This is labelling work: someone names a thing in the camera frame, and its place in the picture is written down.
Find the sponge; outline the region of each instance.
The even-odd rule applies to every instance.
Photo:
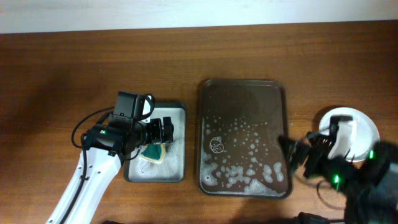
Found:
[[[164,144],[148,145],[144,152],[140,154],[141,158],[160,164],[166,155]]]

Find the dark brown tray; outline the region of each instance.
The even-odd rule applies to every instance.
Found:
[[[280,83],[208,80],[201,90],[199,119],[197,171],[203,193],[257,198],[290,194],[291,176],[277,142],[279,135],[288,134]]]

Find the tray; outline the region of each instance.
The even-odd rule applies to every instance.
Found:
[[[155,164],[140,156],[128,161],[124,166],[126,181],[172,183],[180,182],[184,178],[186,107],[182,103],[156,103],[150,118],[164,116],[172,118],[174,142],[165,145],[166,155],[163,162]]]
[[[288,135],[281,84],[208,80],[201,90],[198,181],[208,195],[285,198],[292,190],[279,135]]]

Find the table surface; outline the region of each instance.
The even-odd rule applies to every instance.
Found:
[[[133,184],[120,172],[93,223],[239,223],[308,212],[342,218],[294,180],[285,200],[210,197],[194,168],[198,92],[212,78],[277,80],[287,94],[292,138],[322,114],[349,106],[383,139],[398,141],[398,21],[0,35],[2,223],[44,223],[75,170],[70,134],[119,90],[187,106],[185,178]],[[93,124],[93,118],[81,130]],[[323,192],[330,203],[344,197]]]

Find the white wall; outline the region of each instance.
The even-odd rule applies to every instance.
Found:
[[[0,32],[398,19],[398,0],[1,0]]]

